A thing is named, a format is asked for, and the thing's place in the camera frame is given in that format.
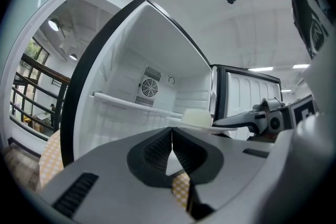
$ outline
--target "rectangular ceiling light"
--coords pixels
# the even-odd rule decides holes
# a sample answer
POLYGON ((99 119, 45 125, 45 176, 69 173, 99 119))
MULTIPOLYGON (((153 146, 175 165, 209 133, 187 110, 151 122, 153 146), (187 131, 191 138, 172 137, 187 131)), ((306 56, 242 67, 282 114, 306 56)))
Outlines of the rectangular ceiling light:
POLYGON ((297 68, 307 68, 309 67, 310 65, 295 65, 293 66, 293 68, 297 69, 297 68))
POLYGON ((260 71, 272 71, 273 67, 261 67, 261 68, 251 68, 250 71, 260 72, 260 71))

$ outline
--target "refrigerator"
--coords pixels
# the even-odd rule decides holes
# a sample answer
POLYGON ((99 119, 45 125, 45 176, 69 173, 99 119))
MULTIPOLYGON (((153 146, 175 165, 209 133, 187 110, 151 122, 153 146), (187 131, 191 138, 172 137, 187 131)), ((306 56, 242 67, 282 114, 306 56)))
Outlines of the refrigerator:
MULTIPOLYGON (((65 97, 60 142, 64 165, 92 149, 171 126, 186 109, 213 120, 282 100, 280 80, 210 63, 186 31, 152 0, 134 0, 97 33, 78 61, 65 97)), ((230 131, 247 140, 248 128, 230 131)))

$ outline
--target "wooden floor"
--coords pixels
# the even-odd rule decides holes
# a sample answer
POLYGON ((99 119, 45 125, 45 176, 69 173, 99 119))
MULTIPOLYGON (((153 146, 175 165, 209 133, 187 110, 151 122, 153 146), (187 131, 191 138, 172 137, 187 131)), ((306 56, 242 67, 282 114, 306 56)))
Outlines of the wooden floor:
POLYGON ((39 191, 39 158, 14 143, 3 151, 3 157, 13 177, 22 186, 39 191))

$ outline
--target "gingham fabric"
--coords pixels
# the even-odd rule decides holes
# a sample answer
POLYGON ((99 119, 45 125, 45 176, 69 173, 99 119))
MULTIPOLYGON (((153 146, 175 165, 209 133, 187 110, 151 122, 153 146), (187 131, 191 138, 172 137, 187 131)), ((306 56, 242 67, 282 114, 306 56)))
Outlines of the gingham fabric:
POLYGON ((177 202, 186 209, 188 203, 190 178, 187 173, 180 174, 173 179, 173 194, 177 202))
POLYGON ((63 170, 59 130, 49 138, 39 164, 41 187, 44 187, 56 174, 63 170))

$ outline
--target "ceiling light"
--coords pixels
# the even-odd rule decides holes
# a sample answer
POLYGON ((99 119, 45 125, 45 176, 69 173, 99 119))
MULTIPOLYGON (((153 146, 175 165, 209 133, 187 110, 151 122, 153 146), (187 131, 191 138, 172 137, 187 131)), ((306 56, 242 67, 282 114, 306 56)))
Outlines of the ceiling light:
POLYGON ((57 26, 57 24, 54 21, 49 20, 48 24, 52 28, 52 30, 58 31, 58 26, 57 26))
POLYGON ((75 61, 77 61, 77 55, 75 54, 72 54, 72 55, 69 55, 69 57, 75 61))
POLYGON ((273 67, 261 67, 261 68, 251 68, 250 71, 260 72, 260 71, 272 71, 273 67))
POLYGON ((293 66, 293 68, 297 69, 297 68, 307 68, 309 67, 310 65, 295 65, 293 66))

